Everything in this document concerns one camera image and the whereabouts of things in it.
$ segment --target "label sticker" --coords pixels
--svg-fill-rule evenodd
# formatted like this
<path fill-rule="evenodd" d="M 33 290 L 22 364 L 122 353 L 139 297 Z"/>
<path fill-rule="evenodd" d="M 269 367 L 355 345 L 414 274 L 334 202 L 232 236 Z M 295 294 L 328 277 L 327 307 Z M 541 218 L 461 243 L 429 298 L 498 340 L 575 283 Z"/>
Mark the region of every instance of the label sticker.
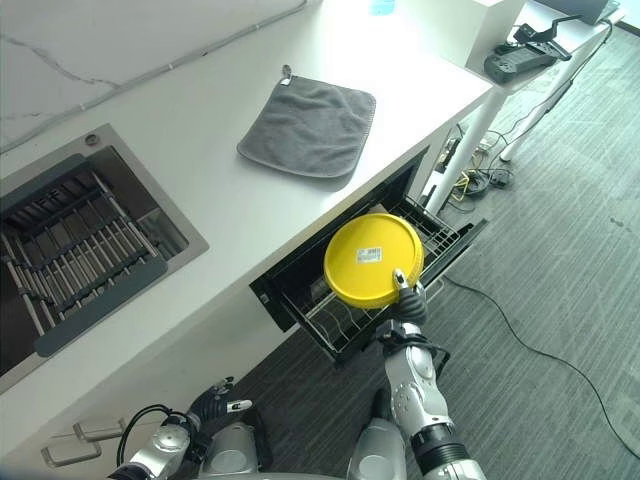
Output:
<path fill-rule="evenodd" d="M 382 261 L 382 247 L 356 250 L 356 263 L 378 263 Z"/>

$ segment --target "drawer handle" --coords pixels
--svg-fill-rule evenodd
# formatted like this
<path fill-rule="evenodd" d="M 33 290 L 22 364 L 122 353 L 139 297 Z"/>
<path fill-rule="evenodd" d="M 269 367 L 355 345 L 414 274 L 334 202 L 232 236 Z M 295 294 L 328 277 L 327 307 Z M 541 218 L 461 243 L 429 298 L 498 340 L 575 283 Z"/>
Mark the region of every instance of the drawer handle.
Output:
<path fill-rule="evenodd" d="M 60 467 L 64 467 L 66 465 L 73 465 L 74 463 L 80 463 L 80 462 L 86 462 L 87 460 L 93 460 L 94 458 L 98 458 L 100 455 L 102 455 L 102 448 L 100 448 L 100 444 L 99 443 L 92 443 L 91 444 L 95 450 L 94 453 L 89 453 L 87 455 L 81 455 L 79 457 L 72 457 L 72 458 L 67 458 L 65 460 L 54 460 L 53 457 L 51 456 L 51 451 L 49 450 L 49 447 L 44 447 L 42 450 L 40 450 L 40 453 L 42 454 L 42 458 L 44 459 L 44 462 L 49 465 L 51 468 L 60 468 Z"/>
<path fill-rule="evenodd" d="M 105 433 L 102 435 L 88 435 L 84 430 L 82 430 L 82 425 L 80 425 L 80 422 L 77 422 L 73 424 L 73 431 L 75 432 L 76 437 L 78 437 L 78 440 L 82 440 L 83 442 L 87 443 L 93 443 L 101 442 L 102 440 L 109 440 L 110 438 L 121 437 L 125 429 L 127 428 L 127 422 L 124 421 L 124 418 L 118 420 L 118 426 L 120 427 L 119 432 Z"/>

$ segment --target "wire rack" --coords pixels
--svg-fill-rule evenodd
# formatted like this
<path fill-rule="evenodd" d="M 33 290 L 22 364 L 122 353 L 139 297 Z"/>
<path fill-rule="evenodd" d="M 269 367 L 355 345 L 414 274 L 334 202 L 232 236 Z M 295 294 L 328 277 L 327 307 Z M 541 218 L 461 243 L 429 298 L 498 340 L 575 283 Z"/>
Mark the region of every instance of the wire rack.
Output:
<path fill-rule="evenodd" d="M 425 249 L 426 272 L 429 266 L 453 247 L 460 234 L 440 219 L 431 216 L 417 203 L 406 198 L 388 210 L 389 213 L 411 223 Z M 385 318 L 385 310 L 364 310 L 347 305 L 318 278 L 310 287 L 306 298 L 284 293 L 287 300 L 305 318 L 307 325 L 316 333 L 324 346 L 335 354 L 341 354 L 357 336 L 372 331 Z"/>
<path fill-rule="evenodd" d="M 3 212 L 2 261 L 42 337 L 158 251 L 90 167 Z"/>

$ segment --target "gray towel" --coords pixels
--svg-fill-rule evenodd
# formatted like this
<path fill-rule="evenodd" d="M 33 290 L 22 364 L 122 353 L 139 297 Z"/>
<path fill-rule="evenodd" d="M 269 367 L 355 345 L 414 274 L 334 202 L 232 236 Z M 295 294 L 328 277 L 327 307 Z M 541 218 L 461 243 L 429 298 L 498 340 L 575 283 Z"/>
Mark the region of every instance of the gray towel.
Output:
<path fill-rule="evenodd" d="M 375 108 L 366 92 L 289 75 L 273 89 L 238 153 L 297 175 L 339 177 L 358 163 Z"/>

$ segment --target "kitchen sink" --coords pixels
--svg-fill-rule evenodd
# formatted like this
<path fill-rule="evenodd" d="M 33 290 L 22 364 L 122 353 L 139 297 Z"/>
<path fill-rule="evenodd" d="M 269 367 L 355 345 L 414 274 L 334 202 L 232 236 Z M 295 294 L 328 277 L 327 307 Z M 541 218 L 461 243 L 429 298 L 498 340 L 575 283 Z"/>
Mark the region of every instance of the kitchen sink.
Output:
<path fill-rule="evenodd" d="M 209 248 L 110 125 L 0 195 L 0 393 Z"/>

